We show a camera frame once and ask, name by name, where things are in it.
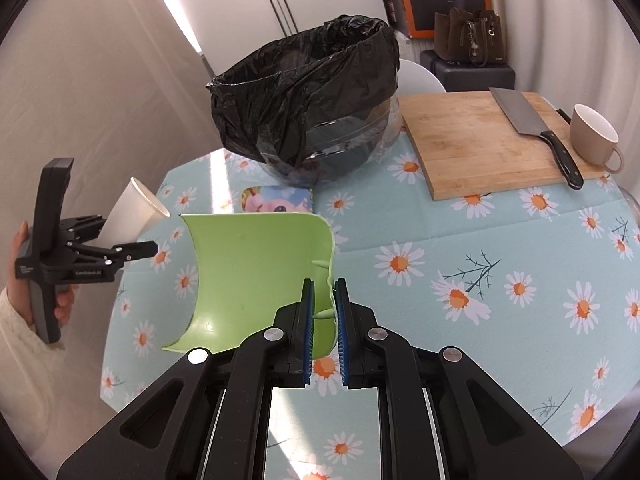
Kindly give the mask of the cream sleeve left forearm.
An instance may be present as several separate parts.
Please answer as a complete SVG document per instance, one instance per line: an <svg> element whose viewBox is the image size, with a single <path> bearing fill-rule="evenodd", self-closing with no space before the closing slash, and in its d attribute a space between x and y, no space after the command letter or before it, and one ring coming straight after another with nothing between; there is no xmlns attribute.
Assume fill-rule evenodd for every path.
<svg viewBox="0 0 640 480"><path fill-rule="evenodd" d="M35 454L51 429L56 380L65 358L61 341L46 344L1 292L1 414L27 454Z"/></svg>

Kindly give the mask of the person left hand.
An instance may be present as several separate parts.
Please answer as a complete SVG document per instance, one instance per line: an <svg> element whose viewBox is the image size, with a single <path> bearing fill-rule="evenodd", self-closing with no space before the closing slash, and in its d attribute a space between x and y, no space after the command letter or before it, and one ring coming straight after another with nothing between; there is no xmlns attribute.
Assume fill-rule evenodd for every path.
<svg viewBox="0 0 640 480"><path fill-rule="evenodd" d="M14 236L8 260L8 280L6 281L6 296L15 312L28 326L34 324L32 304L30 303L29 284L15 276L15 260L20 248L29 239L28 224L23 221ZM54 316L62 325L66 324L72 314L78 285L70 285L56 295Z"/></svg>

